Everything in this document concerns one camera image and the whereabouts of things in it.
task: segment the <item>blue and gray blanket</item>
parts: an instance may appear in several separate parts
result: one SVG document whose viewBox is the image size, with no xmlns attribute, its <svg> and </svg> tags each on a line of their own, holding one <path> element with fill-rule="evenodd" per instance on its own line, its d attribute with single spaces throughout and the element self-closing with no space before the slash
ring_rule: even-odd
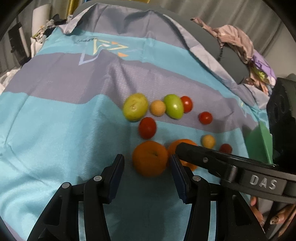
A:
<svg viewBox="0 0 296 241">
<path fill-rule="evenodd" d="M 261 93 L 237 85 L 177 22 L 152 10 L 95 4 L 55 29 L 0 95 L 0 216 L 18 241 L 63 182 L 83 183 L 118 153 L 125 170 L 104 207 L 112 241 L 183 240 L 191 207 L 178 198 L 170 171 L 144 178 L 132 168 L 131 153 L 143 140 L 121 108 L 135 92 L 150 102 L 172 93 L 192 98 L 182 119 L 155 118 L 152 140 L 165 146 L 182 138 L 200 144 L 211 134 L 216 149 L 229 143 L 247 157 L 244 134 L 258 121 L 268 125 Z M 199 123 L 203 111 L 213 114 L 210 125 Z M 202 168 L 194 173 L 219 183 Z M 80 229 L 83 240 L 82 217 Z"/>
</svg>

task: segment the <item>small round yellow fruit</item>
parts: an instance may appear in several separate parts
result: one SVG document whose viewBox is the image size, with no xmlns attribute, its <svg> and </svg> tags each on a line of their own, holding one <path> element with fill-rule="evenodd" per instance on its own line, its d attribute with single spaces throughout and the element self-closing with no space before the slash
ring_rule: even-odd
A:
<svg viewBox="0 0 296 241">
<path fill-rule="evenodd" d="M 205 135 L 202 137 L 202 146 L 212 149 L 216 145 L 216 140 L 211 135 Z"/>
<path fill-rule="evenodd" d="M 166 106 L 161 100 L 155 100 L 150 104 L 150 112 L 154 116 L 162 116 L 165 110 Z"/>
<path fill-rule="evenodd" d="M 123 115 L 129 121 L 140 120 L 148 110 L 148 100 L 142 93 L 130 95 L 123 104 Z"/>
</svg>

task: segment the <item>green fruit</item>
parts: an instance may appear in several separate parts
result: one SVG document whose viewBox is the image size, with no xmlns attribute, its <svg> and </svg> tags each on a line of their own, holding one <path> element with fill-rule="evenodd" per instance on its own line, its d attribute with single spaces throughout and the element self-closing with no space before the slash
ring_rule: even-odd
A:
<svg viewBox="0 0 296 241">
<path fill-rule="evenodd" d="M 140 120 L 148 110 L 148 100 L 142 93 L 130 95 L 123 104 L 123 115 L 129 121 Z"/>
<path fill-rule="evenodd" d="M 179 96 L 175 94 L 166 95 L 163 99 L 166 106 L 166 113 L 173 119 L 181 119 L 184 113 L 183 103 Z"/>
</svg>

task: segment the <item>cherry tomato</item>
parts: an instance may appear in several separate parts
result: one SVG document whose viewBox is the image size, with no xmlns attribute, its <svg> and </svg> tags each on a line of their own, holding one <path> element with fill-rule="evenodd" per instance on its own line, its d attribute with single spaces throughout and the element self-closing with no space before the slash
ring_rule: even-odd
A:
<svg viewBox="0 0 296 241">
<path fill-rule="evenodd" d="M 201 124 L 208 125 L 212 122 L 213 116 L 211 113 L 205 111 L 199 114 L 198 119 L 200 120 Z"/>
<path fill-rule="evenodd" d="M 223 144 L 223 145 L 220 146 L 219 151 L 223 152 L 223 153 L 226 153 L 226 154 L 231 154 L 232 147 L 229 144 Z"/>
<path fill-rule="evenodd" d="M 188 96 L 182 96 L 180 99 L 184 106 L 184 113 L 190 112 L 193 108 L 192 100 Z"/>
<path fill-rule="evenodd" d="M 138 128 L 139 134 L 143 139 L 150 139 L 156 133 L 156 122 L 151 117 L 145 117 L 141 120 Z"/>
</svg>

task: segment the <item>bolt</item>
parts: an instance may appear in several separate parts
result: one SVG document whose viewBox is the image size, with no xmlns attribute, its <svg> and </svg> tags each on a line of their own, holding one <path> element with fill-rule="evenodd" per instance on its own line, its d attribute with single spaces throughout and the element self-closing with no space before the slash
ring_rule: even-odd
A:
<svg viewBox="0 0 296 241">
<path fill-rule="evenodd" d="M 98 182 L 100 180 L 102 180 L 103 178 L 101 176 L 95 176 L 94 177 L 94 181 Z"/>
<path fill-rule="evenodd" d="M 192 177 L 192 179 L 194 180 L 194 181 L 197 181 L 197 182 L 199 182 L 202 178 L 200 177 L 200 176 L 193 176 Z"/>
<path fill-rule="evenodd" d="M 70 183 L 63 183 L 62 188 L 68 188 L 70 186 Z"/>
</svg>

